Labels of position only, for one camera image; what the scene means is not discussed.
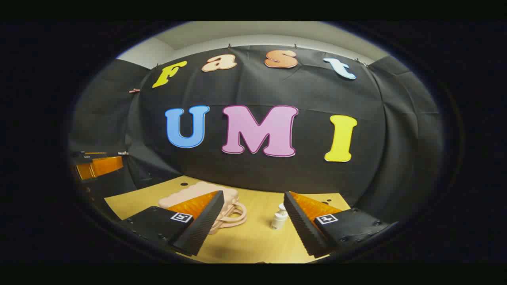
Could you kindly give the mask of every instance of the black fabric backdrop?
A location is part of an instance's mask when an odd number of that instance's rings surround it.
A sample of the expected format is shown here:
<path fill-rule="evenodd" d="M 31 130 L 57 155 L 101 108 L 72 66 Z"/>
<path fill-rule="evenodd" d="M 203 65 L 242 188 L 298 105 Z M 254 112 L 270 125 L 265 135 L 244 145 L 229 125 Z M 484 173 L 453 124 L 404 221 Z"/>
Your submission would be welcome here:
<path fill-rule="evenodd" d="M 266 67 L 266 53 L 271 50 L 294 51 L 298 65 Z M 201 70 L 208 59 L 222 54 L 234 54 L 237 66 L 208 73 Z M 349 65 L 349 72 L 357 78 L 338 75 L 323 61 L 326 57 Z M 183 60 L 187 65 L 168 78 L 167 84 L 152 88 L 164 67 Z M 393 222 L 422 206 L 439 178 L 445 144 L 440 110 L 421 81 L 392 57 L 367 68 L 322 51 L 244 46 L 186 56 L 153 70 L 115 60 L 97 78 L 77 108 L 76 117 L 84 115 L 76 122 L 79 127 L 71 134 L 71 146 L 76 151 L 115 148 L 129 152 L 125 159 L 128 171 L 123 173 L 132 183 L 126 178 L 116 184 L 114 179 L 98 179 L 102 181 L 98 189 L 115 189 L 103 192 L 109 196 L 134 190 L 132 184 L 139 189 L 187 175 L 262 191 L 339 192 L 350 205 Z M 122 83 L 113 86 L 109 82 L 114 80 Z M 134 87 L 141 92 L 128 93 Z M 116 104 L 106 109 L 109 102 Z M 184 109 L 180 131 L 190 136 L 188 109 L 195 105 L 210 106 L 204 141 L 195 148 L 178 148 L 167 139 L 164 113 Z M 223 153 L 228 118 L 222 111 L 229 105 L 247 106 L 258 122 L 273 106 L 297 107 L 292 134 L 296 154 L 278 158 L 262 151 L 252 154 L 248 149 L 239 155 Z M 333 141 L 332 115 L 357 120 L 350 146 L 352 159 L 345 163 L 324 160 Z"/>

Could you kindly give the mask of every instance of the white ceiling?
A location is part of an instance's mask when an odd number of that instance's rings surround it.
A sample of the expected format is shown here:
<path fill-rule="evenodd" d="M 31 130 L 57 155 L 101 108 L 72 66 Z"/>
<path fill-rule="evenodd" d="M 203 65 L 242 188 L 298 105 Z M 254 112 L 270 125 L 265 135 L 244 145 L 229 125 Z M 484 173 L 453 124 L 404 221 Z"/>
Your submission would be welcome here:
<path fill-rule="evenodd" d="M 155 38 L 175 51 L 203 42 L 242 35 L 284 35 L 330 44 L 378 60 L 388 54 L 377 46 L 323 22 L 197 21 L 160 33 Z"/>

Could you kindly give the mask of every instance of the pink handbag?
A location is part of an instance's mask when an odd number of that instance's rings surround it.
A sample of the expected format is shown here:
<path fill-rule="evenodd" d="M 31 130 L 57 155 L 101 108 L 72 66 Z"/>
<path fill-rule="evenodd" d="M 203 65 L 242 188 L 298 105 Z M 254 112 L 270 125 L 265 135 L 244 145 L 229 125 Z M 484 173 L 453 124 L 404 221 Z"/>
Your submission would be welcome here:
<path fill-rule="evenodd" d="M 242 203 L 238 202 L 238 191 L 236 189 L 225 188 L 223 186 L 201 181 L 179 191 L 178 193 L 172 194 L 169 197 L 160 199 L 158 203 L 162 208 L 169 208 L 192 198 L 220 190 L 224 192 L 224 206 L 209 231 L 209 234 L 215 234 L 220 228 L 230 228 L 246 222 L 246 207 Z M 233 213 L 238 213 L 240 216 L 230 218 L 229 216 Z"/>

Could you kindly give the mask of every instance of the orange soft gripper pad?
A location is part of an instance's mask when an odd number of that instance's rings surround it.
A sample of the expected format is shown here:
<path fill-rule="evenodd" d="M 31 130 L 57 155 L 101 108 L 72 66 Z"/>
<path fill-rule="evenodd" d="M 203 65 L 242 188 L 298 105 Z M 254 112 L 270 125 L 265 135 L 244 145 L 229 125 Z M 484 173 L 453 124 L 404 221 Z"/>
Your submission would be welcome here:
<path fill-rule="evenodd" d="M 187 200 L 185 202 L 182 202 L 180 204 L 176 204 L 174 206 L 171 206 L 167 208 L 170 211 L 174 212 L 180 212 L 180 213 L 186 213 L 194 216 L 194 220 L 199 217 L 199 215 L 204 211 L 206 206 L 208 206 L 209 202 L 213 197 L 218 193 L 218 191 L 210 192 L 195 198 L 192 198 L 190 200 Z"/>
<path fill-rule="evenodd" d="M 294 200 L 298 203 L 299 207 L 303 210 L 303 212 L 305 212 L 308 219 L 310 219 L 310 221 L 317 229 L 318 227 L 314 222 L 316 217 L 341 212 L 340 209 L 336 209 L 317 200 L 313 200 L 311 198 L 300 195 L 298 193 L 294 193 L 291 191 L 289 191 L 289 193 L 292 195 Z"/>

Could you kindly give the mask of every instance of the bag handle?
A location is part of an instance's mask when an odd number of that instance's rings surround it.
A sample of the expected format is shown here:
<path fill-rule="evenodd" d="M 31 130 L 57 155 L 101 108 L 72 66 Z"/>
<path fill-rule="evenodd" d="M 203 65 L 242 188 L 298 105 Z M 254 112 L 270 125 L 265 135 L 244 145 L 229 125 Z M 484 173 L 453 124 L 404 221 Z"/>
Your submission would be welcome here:
<path fill-rule="evenodd" d="M 220 219 L 220 221 L 222 222 L 238 222 L 238 221 L 241 221 L 243 218 L 246 217 L 246 207 L 245 205 L 241 204 L 240 202 L 236 202 L 234 203 L 235 206 L 240 206 L 241 209 L 243 210 L 243 213 L 237 217 L 237 218 L 230 218 L 230 217 L 222 217 Z"/>

